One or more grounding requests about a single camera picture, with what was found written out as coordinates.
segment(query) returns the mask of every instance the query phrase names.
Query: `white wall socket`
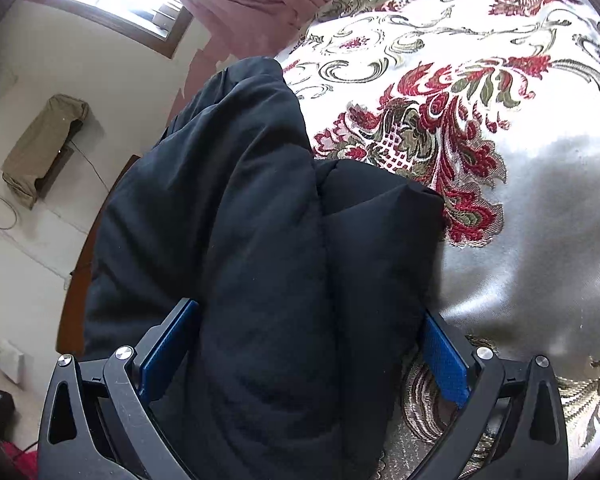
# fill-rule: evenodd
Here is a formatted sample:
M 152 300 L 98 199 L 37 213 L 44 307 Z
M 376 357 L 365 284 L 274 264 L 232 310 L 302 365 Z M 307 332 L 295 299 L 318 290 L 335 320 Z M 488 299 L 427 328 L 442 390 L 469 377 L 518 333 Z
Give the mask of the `white wall socket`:
M 14 383 L 20 384 L 24 368 L 24 354 L 6 339 L 0 338 L 0 370 Z

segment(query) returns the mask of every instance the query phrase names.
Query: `floral bedspread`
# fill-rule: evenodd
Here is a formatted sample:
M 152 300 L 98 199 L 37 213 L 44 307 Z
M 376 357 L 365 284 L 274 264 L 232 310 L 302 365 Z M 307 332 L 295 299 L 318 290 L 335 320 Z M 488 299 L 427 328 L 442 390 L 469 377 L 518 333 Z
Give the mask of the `floral bedspread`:
M 587 0 L 332 0 L 278 59 L 317 157 L 362 160 L 444 197 L 440 312 L 504 357 L 552 361 L 574 478 L 600 446 L 596 11 Z M 406 478 L 452 411 L 409 360 L 378 478 Z

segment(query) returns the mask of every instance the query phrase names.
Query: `bedspread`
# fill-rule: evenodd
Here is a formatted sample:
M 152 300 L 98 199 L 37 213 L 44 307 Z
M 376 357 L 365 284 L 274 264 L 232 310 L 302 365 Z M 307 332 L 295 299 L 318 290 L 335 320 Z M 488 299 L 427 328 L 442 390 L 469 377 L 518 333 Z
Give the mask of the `bedspread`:
M 278 60 L 316 157 L 362 160 L 444 197 L 438 308 L 503 357 L 551 359 L 574 478 L 600 446 L 600 17 L 592 5 L 332 0 Z M 410 360 L 377 478 L 406 478 L 442 434 L 448 409 L 427 367 Z

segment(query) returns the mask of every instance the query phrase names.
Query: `folded clothing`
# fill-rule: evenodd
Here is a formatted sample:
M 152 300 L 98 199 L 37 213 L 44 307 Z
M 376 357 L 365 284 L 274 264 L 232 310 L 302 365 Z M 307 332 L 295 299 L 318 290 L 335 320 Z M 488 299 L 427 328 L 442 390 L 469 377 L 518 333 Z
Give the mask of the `folded clothing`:
M 122 178 L 94 248 L 86 358 L 203 309 L 154 413 L 200 480 L 367 480 L 442 232 L 432 190 L 314 160 L 268 58 L 217 74 Z

